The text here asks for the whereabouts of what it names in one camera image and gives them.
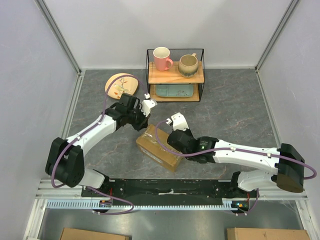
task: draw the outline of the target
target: black mounting plate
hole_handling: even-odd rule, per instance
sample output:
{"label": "black mounting plate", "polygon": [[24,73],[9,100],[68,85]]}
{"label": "black mounting plate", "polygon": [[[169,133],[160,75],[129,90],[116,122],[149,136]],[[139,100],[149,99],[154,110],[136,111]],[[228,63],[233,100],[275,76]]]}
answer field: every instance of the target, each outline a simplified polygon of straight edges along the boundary
{"label": "black mounting plate", "polygon": [[[247,198],[247,192],[239,188],[230,189],[228,180],[212,179],[110,179],[99,191],[128,200],[139,206],[199,206],[221,205],[222,198]],[[248,192],[255,198],[257,192]],[[82,197],[101,195],[86,188]],[[126,205],[113,201],[113,205]]]}

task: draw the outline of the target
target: mug handle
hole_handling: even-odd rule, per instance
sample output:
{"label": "mug handle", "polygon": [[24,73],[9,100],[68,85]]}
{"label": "mug handle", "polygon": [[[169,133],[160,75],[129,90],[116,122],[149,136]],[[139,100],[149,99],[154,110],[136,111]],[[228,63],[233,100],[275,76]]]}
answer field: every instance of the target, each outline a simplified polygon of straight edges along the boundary
{"label": "mug handle", "polygon": [[171,64],[171,66],[169,66],[169,67],[167,66],[167,67],[164,69],[165,71],[168,70],[168,69],[170,69],[170,68],[174,65],[174,62],[173,62],[170,58],[167,58],[166,61],[169,62],[169,63]]}

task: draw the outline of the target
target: white wall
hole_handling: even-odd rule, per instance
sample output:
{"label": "white wall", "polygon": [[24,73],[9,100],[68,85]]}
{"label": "white wall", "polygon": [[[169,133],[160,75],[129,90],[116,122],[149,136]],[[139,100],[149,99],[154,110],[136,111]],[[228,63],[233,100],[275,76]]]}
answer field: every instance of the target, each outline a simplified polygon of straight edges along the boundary
{"label": "white wall", "polygon": [[255,66],[290,0],[46,0],[81,68],[144,68],[146,49],[205,48],[206,67]]}
{"label": "white wall", "polygon": [[[300,1],[260,77],[281,140],[320,174],[320,1]],[[320,223],[320,176],[305,181]]]}
{"label": "white wall", "polygon": [[33,0],[0,3],[0,239],[23,238],[76,81]]}

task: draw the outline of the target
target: round wooden board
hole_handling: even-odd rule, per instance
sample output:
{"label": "round wooden board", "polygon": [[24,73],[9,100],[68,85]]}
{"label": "round wooden board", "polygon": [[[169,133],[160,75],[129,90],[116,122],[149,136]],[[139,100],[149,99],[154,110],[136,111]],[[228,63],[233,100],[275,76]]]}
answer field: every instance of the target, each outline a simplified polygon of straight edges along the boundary
{"label": "round wooden board", "polygon": [[[121,75],[131,75],[129,73],[117,73],[109,78],[109,80],[106,82],[104,91],[107,91],[107,88],[109,87],[110,83],[117,77],[120,77]],[[116,80],[113,85],[110,87],[109,92],[107,93],[108,96],[110,96],[113,99],[120,99],[121,95],[123,93],[126,94],[135,94],[136,90],[138,88],[138,80],[130,77],[125,76],[122,78],[119,78]]]}

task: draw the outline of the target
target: beige speckled mug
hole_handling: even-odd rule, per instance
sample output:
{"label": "beige speckled mug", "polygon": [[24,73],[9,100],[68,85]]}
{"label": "beige speckled mug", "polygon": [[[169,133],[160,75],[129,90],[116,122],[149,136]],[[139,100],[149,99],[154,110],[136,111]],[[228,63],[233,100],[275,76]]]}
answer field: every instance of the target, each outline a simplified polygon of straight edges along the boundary
{"label": "beige speckled mug", "polygon": [[197,54],[187,54],[180,58],[178,63],[179,73],[185,78],[192,78],[198,71],[199,63]]}

